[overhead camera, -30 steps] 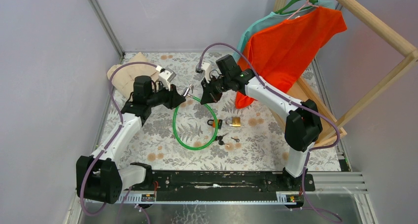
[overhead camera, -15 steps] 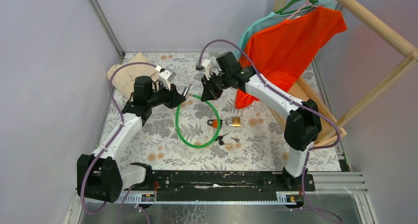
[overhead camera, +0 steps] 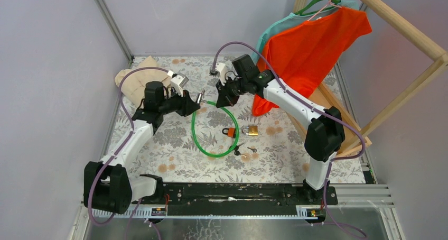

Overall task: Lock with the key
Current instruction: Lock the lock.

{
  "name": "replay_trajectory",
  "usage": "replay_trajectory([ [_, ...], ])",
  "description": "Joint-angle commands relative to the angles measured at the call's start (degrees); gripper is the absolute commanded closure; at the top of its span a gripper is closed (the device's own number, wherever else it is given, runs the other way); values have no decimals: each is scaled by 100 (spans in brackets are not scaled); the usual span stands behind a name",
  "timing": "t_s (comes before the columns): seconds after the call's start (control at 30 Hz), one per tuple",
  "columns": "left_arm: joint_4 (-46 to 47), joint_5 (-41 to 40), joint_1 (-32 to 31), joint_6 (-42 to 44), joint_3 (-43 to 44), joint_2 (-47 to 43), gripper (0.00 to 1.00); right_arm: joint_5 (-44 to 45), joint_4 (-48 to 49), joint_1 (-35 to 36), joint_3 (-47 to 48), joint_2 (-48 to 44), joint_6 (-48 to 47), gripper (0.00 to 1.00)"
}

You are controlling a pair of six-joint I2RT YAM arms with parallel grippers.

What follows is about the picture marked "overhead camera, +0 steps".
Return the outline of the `orange padlock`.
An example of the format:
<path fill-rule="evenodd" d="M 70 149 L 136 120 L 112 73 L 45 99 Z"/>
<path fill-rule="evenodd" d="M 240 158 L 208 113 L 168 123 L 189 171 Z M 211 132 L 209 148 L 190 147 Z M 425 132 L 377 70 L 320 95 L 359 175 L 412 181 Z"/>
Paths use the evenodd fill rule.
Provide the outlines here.
<path fill-rule="evenodd" d="M 235 139 L 237 136 L 237 131 L 238 130 L 235 129 L 234 127 L 229 127 L 229 128 L 223 128 L 221 132 L 223 135 Z"/>

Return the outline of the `brass padlock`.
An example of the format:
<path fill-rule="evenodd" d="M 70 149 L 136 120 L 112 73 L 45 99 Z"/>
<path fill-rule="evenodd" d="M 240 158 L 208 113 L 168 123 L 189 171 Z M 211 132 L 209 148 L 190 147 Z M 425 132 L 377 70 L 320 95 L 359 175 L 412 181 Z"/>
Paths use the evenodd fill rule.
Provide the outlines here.
<path fill-rule="evenodd" d="M 248 125 L 241 128 L 241 133 L 247 136 L 258 136 L 258 126 Z"/>

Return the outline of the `black keys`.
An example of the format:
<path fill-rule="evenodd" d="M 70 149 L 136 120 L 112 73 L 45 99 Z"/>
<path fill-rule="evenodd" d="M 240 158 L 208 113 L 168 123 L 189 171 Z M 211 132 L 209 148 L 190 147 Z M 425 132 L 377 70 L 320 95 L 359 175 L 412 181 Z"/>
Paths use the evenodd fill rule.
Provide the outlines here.
<path fill-rule="evenodd" d="M 243 154 L 243 153 L 241 153 L 241 152 L 239 151 L 240 147 L 243 146 L 243 145 L 244 145 L 244 143 L 240 143 L 240 144 L 237 144 L 237 145 L 234 147 L 234 149 L 233 149 L 234 155 L 236 155 L 236 156 L 242 156 L 243 158 L 246 157 L 245 154 Z"/>

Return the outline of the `small silver key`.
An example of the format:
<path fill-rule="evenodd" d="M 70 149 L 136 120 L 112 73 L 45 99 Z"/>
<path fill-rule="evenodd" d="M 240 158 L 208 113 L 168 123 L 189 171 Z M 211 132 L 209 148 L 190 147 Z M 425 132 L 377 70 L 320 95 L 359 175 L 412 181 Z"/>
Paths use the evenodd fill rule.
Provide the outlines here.
<path fill-rule="evenodd" d="M 257 152 L 257 149 L 256 149 L 256 148 L 247 147 L 247 149 L 251 150 L 253 153 L 256 153 L 256 152 Z"/>

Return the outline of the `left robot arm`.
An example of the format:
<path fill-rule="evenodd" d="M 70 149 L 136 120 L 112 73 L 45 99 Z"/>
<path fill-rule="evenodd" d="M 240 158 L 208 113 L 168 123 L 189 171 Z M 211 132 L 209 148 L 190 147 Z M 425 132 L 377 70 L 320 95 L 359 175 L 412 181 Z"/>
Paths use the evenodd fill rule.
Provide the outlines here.
<path fill-rule="evenodd" d="M 128 176 L 137 154 L 162 125 L 164 116 L 177 113 L 187 117 L 200 109 L 187 90 L 173 84 L 166 88 L 160 81 L 146 84 L 144 97 L 132 116 L 129 134 L 99 162 L 84 169 L 84 204 L 87 208 L 123 214 L 133 201 L 146 198 L 156 204 L 163 199 L 163 180 L 152 174 Z"/>

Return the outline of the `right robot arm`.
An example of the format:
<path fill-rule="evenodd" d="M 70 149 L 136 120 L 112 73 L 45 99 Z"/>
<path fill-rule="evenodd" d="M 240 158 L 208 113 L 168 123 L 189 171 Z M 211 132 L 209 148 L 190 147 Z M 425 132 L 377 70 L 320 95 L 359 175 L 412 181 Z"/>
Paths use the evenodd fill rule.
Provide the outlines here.
<path fill-rule="evenodd" d="M 324 197 L 330 160 L 345 140 L 340 111 L 311 102 L 275 78 L 271 70 L 260 71 L 247 54 L 236 58 L 232 65 L 236 72 L 233 78 L 224 63 L 215 61 L 210 68 L 210 75 L 219 78 L 216 107 L 234 106 L 241 95 L 250 93 L 278 106 L 305 127 L 304 147 L 311 159 L 303 197 L 310 204 L 318 203 Z"/>

